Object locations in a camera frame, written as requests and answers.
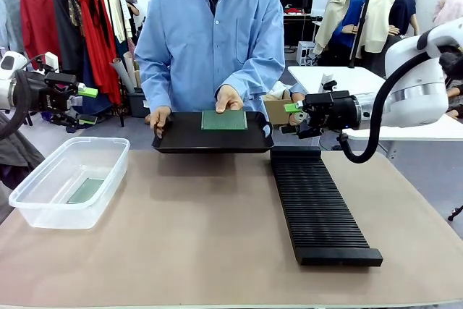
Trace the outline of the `clear plastic box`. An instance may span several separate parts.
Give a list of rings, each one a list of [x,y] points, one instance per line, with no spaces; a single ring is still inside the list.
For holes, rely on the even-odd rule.
[[[117,137],[74,137],[60,145],[10,194],[10,206],[41,229],[91,229],[124,178],[130,141]],[[68,204],[87,179],[102,179],[88,201]]]

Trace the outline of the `mannequin in pink top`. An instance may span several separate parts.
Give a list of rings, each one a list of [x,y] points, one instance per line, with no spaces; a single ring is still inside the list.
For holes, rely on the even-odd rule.
[[[433,25],[439,26],[463,17],[463,0],[438,0]]]

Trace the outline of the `mannequin cream jacket blue shirt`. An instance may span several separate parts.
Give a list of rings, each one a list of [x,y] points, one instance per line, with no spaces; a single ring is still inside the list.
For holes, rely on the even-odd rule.
[[[315,36],[317,65],[341,67],[349,64],[365,0],[328,0]]]

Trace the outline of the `dark grey jacket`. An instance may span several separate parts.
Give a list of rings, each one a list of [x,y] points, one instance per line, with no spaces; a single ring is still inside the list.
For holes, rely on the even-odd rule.
[[[14,190],[44,159],[37,148],[16,131],[0,140],[0,182]]]

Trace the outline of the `black slotted PCB rack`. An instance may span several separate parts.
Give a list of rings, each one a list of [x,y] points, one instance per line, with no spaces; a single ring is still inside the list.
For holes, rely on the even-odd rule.
[[[379,267],[371,248],[314,147],[278,146],[271,168],[296,261],[301,266]]]

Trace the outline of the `person's right hand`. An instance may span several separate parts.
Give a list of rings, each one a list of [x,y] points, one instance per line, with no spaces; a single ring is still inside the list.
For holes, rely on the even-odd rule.
[[[170,114],[171,109],[168,106],[159,106],[150,114],[150,128],[155,132],[156,137],[162,138]]]

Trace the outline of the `person's left hand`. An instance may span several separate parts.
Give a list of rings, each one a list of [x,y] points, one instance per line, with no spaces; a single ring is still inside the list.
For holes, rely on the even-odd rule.
[[[239,111],[243,101],[231,85],[222,85],[216,94],[216,112],[223,114],[226,110]]]

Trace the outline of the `grey paper roll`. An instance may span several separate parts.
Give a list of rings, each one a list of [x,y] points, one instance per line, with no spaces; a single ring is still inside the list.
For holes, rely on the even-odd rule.
[[[124,64],[121,59],[115,58],[113,62],[111,63],[111,66],[116,70],[118,76],[122,80],[123,85],[127,89],[129,93],[134,93],[135,92],[135,87],[133,85],[133,82],[131,78],[129,77],[129,74],[124,67]]]

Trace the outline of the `person's left forearm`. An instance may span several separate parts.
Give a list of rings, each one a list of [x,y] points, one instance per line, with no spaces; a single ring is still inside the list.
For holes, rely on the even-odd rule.
[[[231,87],[241,98],[246,111],[264,109],[262,97],[276,84],[285,68],[284,57],[251,58],[231,73],[220,88]]]

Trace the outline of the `black plastic tray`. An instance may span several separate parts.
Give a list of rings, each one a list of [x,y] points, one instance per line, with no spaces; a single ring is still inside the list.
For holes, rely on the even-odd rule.
[[[200,112],[174,112],[152,146],[160,153],[265,153],[274,146],[272,124],[259,111],[246,111],[246,130],[204,130]]]

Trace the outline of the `dark grey garment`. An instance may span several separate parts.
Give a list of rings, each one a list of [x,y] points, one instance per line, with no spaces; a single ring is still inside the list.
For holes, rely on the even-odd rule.
[[[80,26],[72,23],[69,14],[69,0],[53,0],[53,3],[62,71],[81,75],[84,59]]]

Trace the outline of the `open cardboard box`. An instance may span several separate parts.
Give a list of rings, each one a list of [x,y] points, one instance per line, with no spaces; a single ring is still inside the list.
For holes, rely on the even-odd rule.
[[[290,90],[283,90],[276,95],[265,95],[263,100],[271,124],[276,126],[299,124],[300,122],[295,114],[286,113],[284,106],[286,104],[302,101],[304,97],[304,93],[293,93]]]

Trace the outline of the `white cube shelf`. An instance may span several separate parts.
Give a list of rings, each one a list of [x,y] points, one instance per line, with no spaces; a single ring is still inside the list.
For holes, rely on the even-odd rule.
[[[296,61],[300,66],[313,66],[316,55],[313,53],[315,43],[313,41],[299,41],[297,46]]]

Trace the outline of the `black tripod pole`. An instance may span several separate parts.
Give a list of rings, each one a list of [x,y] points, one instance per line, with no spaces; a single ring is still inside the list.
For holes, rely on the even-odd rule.
[[[365,3],[363,5],[363,7],[362,7],[360,21],[359,21],[359,25],[358,25],[358,29],[357,29],[357,34],[355,36],[354,45],[352,47],[352,52],[350,54],[348,68],[354,68],[354,66],[355,66],[357,50],[359,48],[360,38],[361,38],[361,35],[362,35],[362,30],[363,30],[364,25],[365,25],[365,19],[366,19],[366,14],[367,14],[367,11],[368,11],[369,3],[370,3],[370,0],[365,0]]]

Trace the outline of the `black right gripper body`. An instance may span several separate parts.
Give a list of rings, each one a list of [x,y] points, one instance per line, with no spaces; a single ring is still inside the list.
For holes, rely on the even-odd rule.
[[[307,94],[298,108],[307,114],[307,119],[298,125],[299,139],[318,137],[324,130],[358,126],[358,100],[348,91]]]

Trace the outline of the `person's right forearm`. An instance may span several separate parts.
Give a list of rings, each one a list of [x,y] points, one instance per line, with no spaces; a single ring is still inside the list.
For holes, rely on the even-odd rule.
[[[163,62],[141,58],[137,58],[137,63],[140,68],[141,86],[150,110],[155,111],[162,106],[171,107],[169,68]]]

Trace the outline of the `grey storage bin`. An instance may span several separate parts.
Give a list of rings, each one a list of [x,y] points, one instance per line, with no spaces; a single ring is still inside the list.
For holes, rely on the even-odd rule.
[[[136,118],[145,118],[150,113],[148,101],[143,92],[128,93],[131,115]]]

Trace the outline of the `mannequin cream jacket navy shirt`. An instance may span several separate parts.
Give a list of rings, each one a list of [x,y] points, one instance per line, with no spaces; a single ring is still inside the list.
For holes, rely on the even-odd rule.
[[[420,34],[416,0],[370,0],[360,46],[366,53],[379,54],[390,36],[406,35],[410,27]]]

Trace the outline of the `beige paper roll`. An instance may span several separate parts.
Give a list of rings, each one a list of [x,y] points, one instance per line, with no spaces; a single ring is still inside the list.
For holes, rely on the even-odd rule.
[[[126,64],[127,73],[129,75],[129,78],[131,79],[134,88],[138,88],[139,83],[136,78],[136,74],[135,74],[136,70],[135,70],[134,60],[133,60],[131,52],[130,51],[126,52],[123,55],[123,57],[124,57],[124,62]]]

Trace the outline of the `white table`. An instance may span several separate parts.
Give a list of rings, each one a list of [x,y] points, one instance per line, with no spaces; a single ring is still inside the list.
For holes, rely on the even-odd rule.
[[[317,93],[324,75],[333,75],[338,89],[351,94],[376,92],[384,79],[363,67],[311,67],[288,68],[292,77],[308,93]],[[382,127],[381,140],[388,141],[455,141],[463,142],[463,124],[447,115],[437,122],[419,127]]]

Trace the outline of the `cream white garment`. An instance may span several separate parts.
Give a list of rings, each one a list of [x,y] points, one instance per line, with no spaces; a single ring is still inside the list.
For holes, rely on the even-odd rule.
[[[120,43],[132,37],[130,13],[126,0],[104,0],[106,10],[111,15],[112,27]]]

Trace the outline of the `green PCB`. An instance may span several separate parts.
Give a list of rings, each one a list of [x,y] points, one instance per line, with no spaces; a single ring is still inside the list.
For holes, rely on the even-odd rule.
[[[243,110],[226,110],[217,113],[214,110],[203,111],[201,115],[202,130],[246,130],[247,117]]]
[[[102,179],[87,178],[70,196],[68,204],[84,203],[90,200],[103,184]]]

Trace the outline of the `light grey garment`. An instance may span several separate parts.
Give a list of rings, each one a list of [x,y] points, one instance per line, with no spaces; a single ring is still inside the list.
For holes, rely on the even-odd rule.
[[[25,52],[20,19],[20,0],[0,0],[0,48]]]

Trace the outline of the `red dress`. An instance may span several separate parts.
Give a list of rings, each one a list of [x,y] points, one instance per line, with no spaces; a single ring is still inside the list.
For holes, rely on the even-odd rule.
[[[93,79],[99,92],[109,97],[112,104],[122,103],[119,76],[111,66],[117,58],[114,33],[104,0],[78,0],[82,28]]]

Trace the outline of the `red shirt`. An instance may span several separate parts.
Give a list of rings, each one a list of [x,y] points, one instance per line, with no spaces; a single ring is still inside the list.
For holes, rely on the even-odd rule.
[[[51,52],[61,63],[54,0],[20,0],[20,19],[27,56]]]

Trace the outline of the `person in blue shirt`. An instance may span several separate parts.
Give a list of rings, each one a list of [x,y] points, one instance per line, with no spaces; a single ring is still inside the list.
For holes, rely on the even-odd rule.
[[[135,49],[169,68],[173,112],[214,109],[222,82],[258,57],[284,57],[280,0],[150,0]]]

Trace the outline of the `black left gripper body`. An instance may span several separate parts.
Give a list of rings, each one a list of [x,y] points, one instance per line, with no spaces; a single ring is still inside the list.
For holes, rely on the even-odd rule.
[[[62,72],[47,72],[39,82],[38,106],[39,112],[50,114],[50,123],[64,126],[76,127],[78,120],[76,116],[67,114],[71,109],[69,99],[77,96],[78,81],[74,75]]]

